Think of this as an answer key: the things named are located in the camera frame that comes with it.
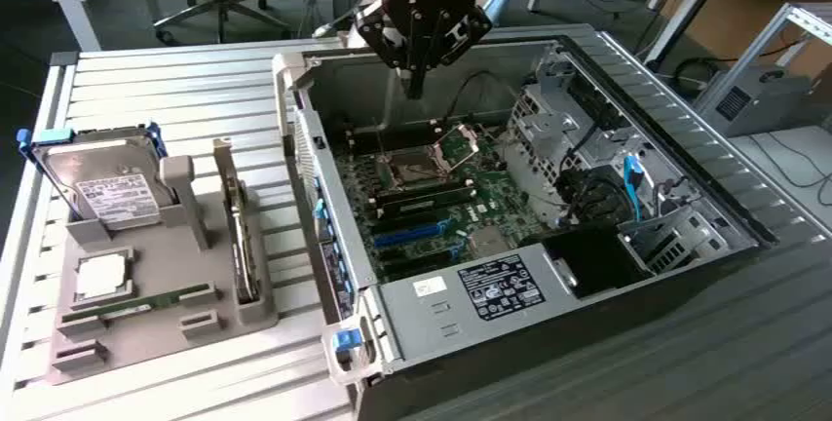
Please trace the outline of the silver CPU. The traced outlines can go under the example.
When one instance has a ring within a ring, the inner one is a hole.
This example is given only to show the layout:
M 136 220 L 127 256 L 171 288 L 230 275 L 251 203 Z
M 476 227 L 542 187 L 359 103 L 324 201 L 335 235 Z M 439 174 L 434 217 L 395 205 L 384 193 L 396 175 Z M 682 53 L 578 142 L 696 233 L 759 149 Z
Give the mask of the silver CPU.
M 120 254 L 87 258 L 78 267 L 76 294 L 84 298 L 114 293 L 126 282 L 127 259 Z

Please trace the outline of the silver metal drive cage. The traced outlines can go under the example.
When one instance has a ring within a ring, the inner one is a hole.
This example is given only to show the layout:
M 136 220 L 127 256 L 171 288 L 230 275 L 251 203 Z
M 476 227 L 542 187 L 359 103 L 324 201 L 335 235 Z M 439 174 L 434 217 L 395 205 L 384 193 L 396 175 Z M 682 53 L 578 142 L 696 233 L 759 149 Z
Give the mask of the silver metal drive cage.
M 558 173 L 572 167 L 623 169 L 642 134 L 632 126 L 592 129 L 594 123 L 568 93 L 539 84 L 523 89 L 500 139 L 508 172 L 528 193 L 552 198 Z

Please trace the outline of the aluminium profile frame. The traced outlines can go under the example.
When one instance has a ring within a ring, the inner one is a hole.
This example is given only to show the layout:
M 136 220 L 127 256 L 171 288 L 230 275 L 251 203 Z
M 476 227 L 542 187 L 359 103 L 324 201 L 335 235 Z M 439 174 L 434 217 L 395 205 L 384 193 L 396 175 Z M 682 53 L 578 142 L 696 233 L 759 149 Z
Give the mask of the aluminium profile frame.
M 755 65 L 768 63 L 778 70 L 792 67 L 808 51 L 820 51 L 832 63 L 832 1 L 786 3 L 734 62 L 727 74 L 708 86 L 698 102 L 702 115 L 716 114 Z

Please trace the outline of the long black expansion slot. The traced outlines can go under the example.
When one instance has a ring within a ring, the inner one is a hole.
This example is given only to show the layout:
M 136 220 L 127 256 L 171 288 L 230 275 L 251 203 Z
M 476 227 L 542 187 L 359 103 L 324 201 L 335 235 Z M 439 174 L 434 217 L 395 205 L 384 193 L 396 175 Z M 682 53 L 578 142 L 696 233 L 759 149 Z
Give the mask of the long black expansion slot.
M 408 230 L 424 225 L 436 224 L 446 216 L 436 211 L 424 211 L 399 217 L 383 218 L 371 225 L 371 234 L 380 235 Z

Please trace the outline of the grey plastic parts rack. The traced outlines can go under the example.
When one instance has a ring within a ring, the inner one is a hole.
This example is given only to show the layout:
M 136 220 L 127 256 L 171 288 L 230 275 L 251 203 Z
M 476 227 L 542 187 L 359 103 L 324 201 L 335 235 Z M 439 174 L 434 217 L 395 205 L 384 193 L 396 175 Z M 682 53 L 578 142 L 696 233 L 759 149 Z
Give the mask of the grey plastic parts rack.
M 260 297 L 250 304 L 236 300 L 222 180 L 215 191 L 196 194 L 171 207 L 172 225 L 160 223 L 123 230 L 99 243 L 67 240 L 46 372 L 51 384 L 143 363 L 278 323 L 258 199 L 247 187 L 246 191 L 260 286 Z M 126 282 L 114 293 L 84 298 L 76 294 L 79 264 L 107 254 L 120 254 L 127 259 Z M 60 317 L 70 312 L 203 284 L 212 290 L 187 295 L 182 304 L 170 308 L 60 324 Z

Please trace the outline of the hard disk in blue carrier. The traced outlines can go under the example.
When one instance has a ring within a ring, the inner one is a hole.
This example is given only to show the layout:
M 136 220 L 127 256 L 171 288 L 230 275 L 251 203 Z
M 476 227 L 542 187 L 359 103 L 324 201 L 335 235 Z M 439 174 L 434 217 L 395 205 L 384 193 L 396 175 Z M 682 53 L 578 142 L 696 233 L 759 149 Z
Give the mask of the hard disk in blue carrier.
M 178 202 L 162 181 L 168 156 L 156 123 L 76 131 L 18 131 L 19 151 L 47 176 L 71 210 L 71 220 L 98 220 L 110 231 L 162 221 Z

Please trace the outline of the graphics card with metal bracket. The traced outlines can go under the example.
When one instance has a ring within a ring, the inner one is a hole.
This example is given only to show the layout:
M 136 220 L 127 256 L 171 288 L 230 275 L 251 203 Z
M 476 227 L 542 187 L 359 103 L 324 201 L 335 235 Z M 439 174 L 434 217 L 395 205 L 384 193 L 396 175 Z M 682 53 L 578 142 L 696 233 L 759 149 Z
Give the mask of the graphics card with metal bracket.
M 212 145 L 232 241 L 236 300 L 240 304 L 250 304 L 260 297 L 260 286 L 256 276 L 252 235 L 247 222 L 247 191 L 244 182 L 238 177 L 231 142 L 226 138 L 215 138 Z

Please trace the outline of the blue case latch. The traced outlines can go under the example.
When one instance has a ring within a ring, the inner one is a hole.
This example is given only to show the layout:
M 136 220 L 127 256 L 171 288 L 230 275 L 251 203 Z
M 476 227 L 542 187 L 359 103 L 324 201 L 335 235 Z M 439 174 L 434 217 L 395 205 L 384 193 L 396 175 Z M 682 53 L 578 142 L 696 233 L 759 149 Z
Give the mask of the blue case latch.
M 332 346 L 338 354 L 360 348 L 363 344 L 364 337 L 359 328 L 339 329 L 332 336 Z

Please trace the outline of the black plastic fan shroud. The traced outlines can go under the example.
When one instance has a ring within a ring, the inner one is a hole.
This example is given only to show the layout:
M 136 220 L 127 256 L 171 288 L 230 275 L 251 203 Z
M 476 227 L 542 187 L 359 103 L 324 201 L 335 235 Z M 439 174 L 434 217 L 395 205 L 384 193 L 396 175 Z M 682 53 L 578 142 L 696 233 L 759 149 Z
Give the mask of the black plastic fan shroud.
M 540 242 L 550 258 L 566 263 L 575 282 L 570 287 L 579 298 L 626 287 L 650 276 L 612 225 L 584 224 L 550 232 Z

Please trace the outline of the green motherboard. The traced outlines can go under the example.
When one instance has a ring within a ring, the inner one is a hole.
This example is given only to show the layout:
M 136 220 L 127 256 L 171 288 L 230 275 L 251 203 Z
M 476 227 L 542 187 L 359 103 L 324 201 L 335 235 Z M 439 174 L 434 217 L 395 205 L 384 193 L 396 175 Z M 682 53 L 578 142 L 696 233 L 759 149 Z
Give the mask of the green motherboard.
M 414 147 L 431 145 L 458 125 L 442 129 L 430 127 L 427 130 L 402 131 L 384 135 L 387 153 Z M 480 152 L 454 172 L 446 172 L 447 182 L 466 183 L 476 186 L 476 195 L 467 203 L 430 210 L 384 214 L 376 208 L 375 198 L 379 195 L 404 191 L 384 191 L 376 169 L 376 157 L 382 155 L 375 134 L 346 134 L 343 142 L 335 148 L 335 162 L 342 185 L 350 202 L 363 246 L 378 280 L 386 283 L 383 261 L 399 255 L 416 256 L 439 249 L 454 248 L 456 258 L 452 265 L 474 260 L 470 236 L 474 231 L 487 226 L 496 226 L 511 245 L 519 247 L 522 241 L 547 230 L 546 222 L 536 216 L 532 204 L 536 200 L 518 186 L 508 172 L 503 159 L 500 130 L 482 124 L 467 124 L 479 136 Z M 442 236 L 427 238 L 399 246 L 375 248 L 374 239 L 380 235 L 371 234 L 371 225 L 383 218 L 436 211 L 446 216 L 442 221 L 448 227 Z

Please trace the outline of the silver chipset heatsink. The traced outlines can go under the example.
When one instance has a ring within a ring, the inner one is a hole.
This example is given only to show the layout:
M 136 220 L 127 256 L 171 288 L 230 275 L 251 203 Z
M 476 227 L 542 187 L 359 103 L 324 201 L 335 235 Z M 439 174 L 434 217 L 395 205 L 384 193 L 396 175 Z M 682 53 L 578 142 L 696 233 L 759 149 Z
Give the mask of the silver chipset heatsink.
M 487 226 L 474 231 L 470 243 L 478 257 L 487 257 L 511 250 L 511 245 L 496 226 Z

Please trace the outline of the grey power supply with label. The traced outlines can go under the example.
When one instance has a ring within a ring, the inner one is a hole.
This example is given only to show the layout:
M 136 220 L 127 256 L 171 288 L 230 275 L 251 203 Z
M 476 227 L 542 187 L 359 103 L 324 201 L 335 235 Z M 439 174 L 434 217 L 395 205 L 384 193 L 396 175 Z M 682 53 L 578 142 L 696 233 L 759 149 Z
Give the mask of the grey power supply with label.
M 411 366 L 575 310 L 578 279 L 534 244 L 380 288 L 402 364 Z

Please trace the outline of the metal socket cover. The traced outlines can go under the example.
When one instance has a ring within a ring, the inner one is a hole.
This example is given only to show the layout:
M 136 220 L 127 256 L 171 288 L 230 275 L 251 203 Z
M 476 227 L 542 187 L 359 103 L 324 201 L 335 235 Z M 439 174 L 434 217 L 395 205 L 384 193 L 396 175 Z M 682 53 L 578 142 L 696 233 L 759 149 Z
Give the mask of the metal socket cover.
M 467 124 L 459 124 L 431 145 L 443 172 L 454 172 L 480 152 L 479 136 Z

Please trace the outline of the office chair base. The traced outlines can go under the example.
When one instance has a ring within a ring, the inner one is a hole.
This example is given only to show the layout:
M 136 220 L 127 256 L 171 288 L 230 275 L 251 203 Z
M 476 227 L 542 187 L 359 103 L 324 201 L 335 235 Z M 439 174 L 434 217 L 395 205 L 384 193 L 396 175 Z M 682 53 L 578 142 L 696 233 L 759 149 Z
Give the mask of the office chair base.
M 175 25 L 186 23 L 195 17 L 211 15 L 216 16 L 216 42 L 219 44 L 227 43 L 227 22 L 230 21 L 231 14 L 238 14 L 254 19 L 255 21 L 276 28 L 279 30 L 280 38 L 290 38 L 291 24 L 272 15 L 275 8 L 270 5 L 268 0 L 255 0 L 256 9 L 251 9 L 244 5 L 247 0 L 186 0 L 187 7 L 175 14 L 158 19 L 154 24 L 154 31 L 156 39 L 166 46 L 180 46 L 183 43 L 175 37 L 170 28 Z

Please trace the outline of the black tripod pole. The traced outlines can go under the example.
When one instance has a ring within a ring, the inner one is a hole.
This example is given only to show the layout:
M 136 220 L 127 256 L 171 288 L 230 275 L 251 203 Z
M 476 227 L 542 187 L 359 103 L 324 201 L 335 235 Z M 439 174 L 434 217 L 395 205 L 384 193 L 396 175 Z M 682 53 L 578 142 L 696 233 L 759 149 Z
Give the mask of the black tripod pole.
M 682 37 L 684 36 L 690 26 L 696 20 L 698 15 L 706 5 L 708 0 L 695 0 L 691 6 L 687 9 L 686 14 L 678 20 L 676 25 L 672 27 L 672 33 L 667 36 L 664 40 L 664 44 L 660 46 L 660 49 L 650 54 L 648 60 L 646 61 L 647 67 L 652 71 L 658 71 L 664 64 L 666 59 L 668 58 L 671 52 L 674 51 Z

